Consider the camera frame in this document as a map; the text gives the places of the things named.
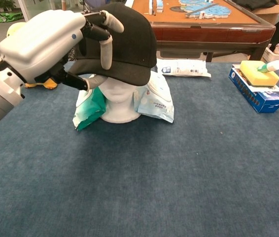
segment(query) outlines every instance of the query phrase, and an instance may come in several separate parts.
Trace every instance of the yellow object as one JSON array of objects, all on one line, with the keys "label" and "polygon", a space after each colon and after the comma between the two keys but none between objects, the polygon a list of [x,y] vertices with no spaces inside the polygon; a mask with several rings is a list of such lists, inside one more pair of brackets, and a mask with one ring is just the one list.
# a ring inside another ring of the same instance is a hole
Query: yellow object
[{"label": "yellow object", "polygon": [[[11,36],[13,34],[15,34],[20,28],[22,28],[24,25],[26,24],[26,22],[18,22],[18,23],[14,23],[12,24],[7,31],[7,37]],[[46,89],[55,89],[57,87],[57,84],[52,80],[49,79],[47,80],[45,83],[35,83],[35,84],[25,84],[26,88],[31,88],[31,87],[35,87],[37,85],[43,85]]]},{"label": "yellow object", "polygon": [[240,71],[253,86],[275,86],[279,81],[275,72],[261,73],[257,70],[264,64],[262,61],[242,61]]}]

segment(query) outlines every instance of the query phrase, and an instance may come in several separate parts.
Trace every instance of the cardboard box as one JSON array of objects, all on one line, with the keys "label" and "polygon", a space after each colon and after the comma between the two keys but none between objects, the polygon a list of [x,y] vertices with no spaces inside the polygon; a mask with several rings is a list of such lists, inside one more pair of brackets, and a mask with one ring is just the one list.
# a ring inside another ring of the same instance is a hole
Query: cardboard box
[{"label": "cardboard box", "polygon": [[279,87],[253,88],[240,72],[239,65],[232,66],[229,79],[257,113],[274,113],[279,108],[279,94],[276,93]]},{"label": "cardboard box", "polygon": [[277,2],[278,5],[275,5],[270,8],[255,9],[252,11],[252,13],[256,14],[258,17],[274,25],[279,15],[279,0]]}]

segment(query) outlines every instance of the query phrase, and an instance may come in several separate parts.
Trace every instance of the yellow sponge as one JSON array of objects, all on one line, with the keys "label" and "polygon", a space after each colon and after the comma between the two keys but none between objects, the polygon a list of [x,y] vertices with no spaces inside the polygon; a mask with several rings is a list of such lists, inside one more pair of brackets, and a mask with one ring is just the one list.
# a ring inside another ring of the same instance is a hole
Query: yellow sponge
[{"label": "yellow sponge", "polygon": [[242,61],[240,71],[253,86],[275,86],[279,81],[275,72],[262,73],[257,70],[264,64],[262,61]]}]

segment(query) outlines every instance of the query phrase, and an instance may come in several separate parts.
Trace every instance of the cap brim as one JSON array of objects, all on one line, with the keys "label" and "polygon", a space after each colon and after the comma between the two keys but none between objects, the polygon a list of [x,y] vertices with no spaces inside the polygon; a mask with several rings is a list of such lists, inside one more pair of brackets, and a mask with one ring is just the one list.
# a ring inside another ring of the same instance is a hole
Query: cap brim
[{"label": "cap brim", "polygon": [[150,68],[113,61],[111,68],[105,70],[102,68],[99,59],[78,59],[70,68],[69,72],[76,75],[102,75],[137,86],[146,85],[150,78]]}]

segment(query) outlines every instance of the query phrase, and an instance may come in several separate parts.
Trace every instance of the black baseball cap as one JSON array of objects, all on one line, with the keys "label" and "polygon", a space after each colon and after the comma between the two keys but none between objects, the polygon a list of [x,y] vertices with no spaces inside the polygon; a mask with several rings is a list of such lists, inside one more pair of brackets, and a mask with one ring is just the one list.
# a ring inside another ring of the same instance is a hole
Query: black baseball cap
[{"label": "black baseball cap", "polygon": [[100,62],[100,44],[86,39],[86,52],[83,54],[77,46],[76,62],[69,70],[76,75],[98,74],[111,77],[132,85],[146,85],[150,70],[157,63],[157,41],[149,21],[139,12],[121,2],[103,5],[93,11],[106,10],[114,15],[124,26],[124,32],[117,33],[107,29],[113,38],[112,66],[105,70]]}]

